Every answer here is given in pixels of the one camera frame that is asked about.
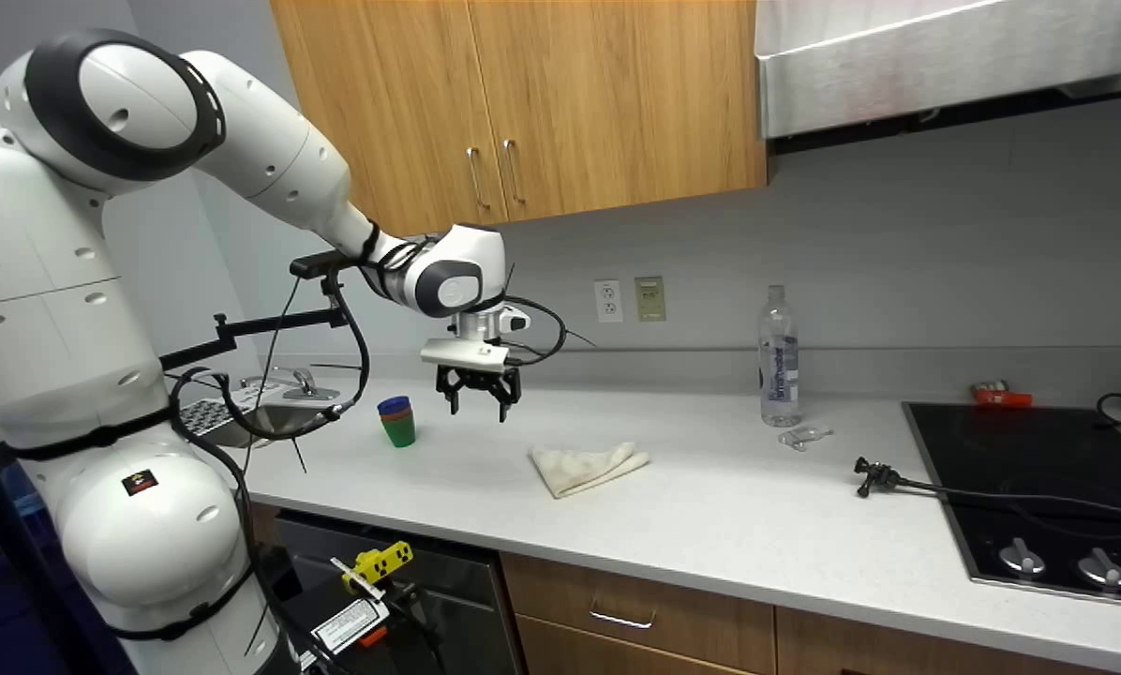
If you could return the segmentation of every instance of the plastic water bottle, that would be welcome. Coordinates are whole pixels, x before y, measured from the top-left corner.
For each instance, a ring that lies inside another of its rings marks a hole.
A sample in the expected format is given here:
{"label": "plastic water bottle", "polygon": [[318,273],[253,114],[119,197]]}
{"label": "plastic water bottle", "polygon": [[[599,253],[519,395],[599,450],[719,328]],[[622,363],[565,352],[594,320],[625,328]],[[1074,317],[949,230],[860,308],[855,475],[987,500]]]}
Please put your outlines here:
{"label": "plastic water bottle", "polygon": [[772,428],[798,423],[798,334],[795,317],[785,300],[785,285],[768,289],[768,308],[762,317],[762,419]]}

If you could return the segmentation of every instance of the range hood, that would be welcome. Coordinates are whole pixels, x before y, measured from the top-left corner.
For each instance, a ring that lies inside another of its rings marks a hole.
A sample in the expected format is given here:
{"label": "range hood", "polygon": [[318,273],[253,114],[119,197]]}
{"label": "range hood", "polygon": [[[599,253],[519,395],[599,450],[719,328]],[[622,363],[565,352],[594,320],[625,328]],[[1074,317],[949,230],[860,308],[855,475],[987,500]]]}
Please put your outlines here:
{"label": "range hood", "polygon": [[757,0],[767,135],[1121,90],[1121,0]]}

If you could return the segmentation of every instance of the cabinet handle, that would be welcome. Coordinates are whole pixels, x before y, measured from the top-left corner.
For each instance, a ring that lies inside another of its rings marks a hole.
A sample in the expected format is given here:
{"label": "cabinet handle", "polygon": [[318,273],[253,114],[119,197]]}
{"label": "cabinet handle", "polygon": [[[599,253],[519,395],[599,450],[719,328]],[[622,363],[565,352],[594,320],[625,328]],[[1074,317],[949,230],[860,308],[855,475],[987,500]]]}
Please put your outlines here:
{"label": "cabinet handle", "polygon": [[523,197],[523,147],[519,139],[502,139],[499,142],[499,157],[508,165],[512,189],[514,189],[514,204],[525,208],[530,198]]}
{"label": "cabinet handle", "polygon": [[637,633],[650,633],[657,624],[637,624],[637,618],[622,618],[622,617],[607,617],[607,610],[590,610],[595,624],[610,624],[610,627],[625,627]]}
{"label": "cabinet handle", "polygon": [[479,213],[497,213],[497,208],[485,198],[485,193],[479,193],[479,174],[485,174],[485,153],[479,153],[479,147],[468,147],[467,152],[467,165],[468,165],[468,193],[473,193],[473,204],[478,204],[478,212]]}

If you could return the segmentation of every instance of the yellow tool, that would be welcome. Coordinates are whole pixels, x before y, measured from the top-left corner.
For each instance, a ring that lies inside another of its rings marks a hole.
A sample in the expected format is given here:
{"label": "yellow tool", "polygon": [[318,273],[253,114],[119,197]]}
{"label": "yellow tool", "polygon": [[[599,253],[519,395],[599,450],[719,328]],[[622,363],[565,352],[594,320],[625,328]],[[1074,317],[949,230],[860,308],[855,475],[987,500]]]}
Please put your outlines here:
{"label": "yellow tool", "polygon": [[405,569],[414,564],[414,549],[409,542],[399,542],[390,549],[373,549],[373,553],[362,553],[352,569],[368,580],[368,584],[378,584],[388,580],[390,574]]}

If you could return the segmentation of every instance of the wooden cabinet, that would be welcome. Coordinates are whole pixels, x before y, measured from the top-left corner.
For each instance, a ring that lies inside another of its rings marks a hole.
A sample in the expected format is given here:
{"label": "wooden cabinet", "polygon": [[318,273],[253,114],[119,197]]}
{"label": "wooden cabinet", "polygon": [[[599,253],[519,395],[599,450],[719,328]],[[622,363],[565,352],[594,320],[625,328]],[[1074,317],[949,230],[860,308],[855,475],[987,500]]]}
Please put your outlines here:
{"label": "wooden cabinet", "polygon": [[994,652],[827,617],[778,610],[780,675],[1079,675],[1084,668]]}
{"label": "wooden cabinet", "polygon": [[778,670],[772,608],[502,557],[525,663],[564,670]]}
{"label": "wooden cabinet", "polygon": [[390,232],[767,182],[755,0],[275,0],[275,20]]}

